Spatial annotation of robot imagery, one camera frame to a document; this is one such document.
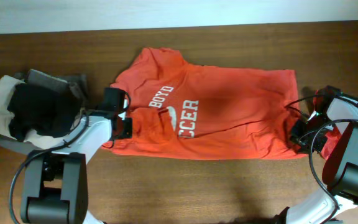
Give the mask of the orange soccer t-shirt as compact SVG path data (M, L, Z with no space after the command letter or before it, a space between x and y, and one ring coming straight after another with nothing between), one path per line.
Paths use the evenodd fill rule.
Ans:
M177 50L144 48L114 82L128 92L132 136L104 144L118 155L191 160L299 159L294 70L222 68Z

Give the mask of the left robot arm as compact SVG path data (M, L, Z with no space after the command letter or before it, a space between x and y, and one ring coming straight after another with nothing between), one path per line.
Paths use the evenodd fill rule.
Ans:
M131 137L128 92L106 88L103 102L86 110L78 127L60 144L30 152L9 189L14 223L100 223L88 209L86 165L106 142Z

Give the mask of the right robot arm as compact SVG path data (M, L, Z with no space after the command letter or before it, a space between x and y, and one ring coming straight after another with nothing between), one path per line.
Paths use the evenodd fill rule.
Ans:
M290 140L308 156L319 189L272 223L338 223L336 216L358 207L358 98L326 86L309 99L314 110L294 124Z

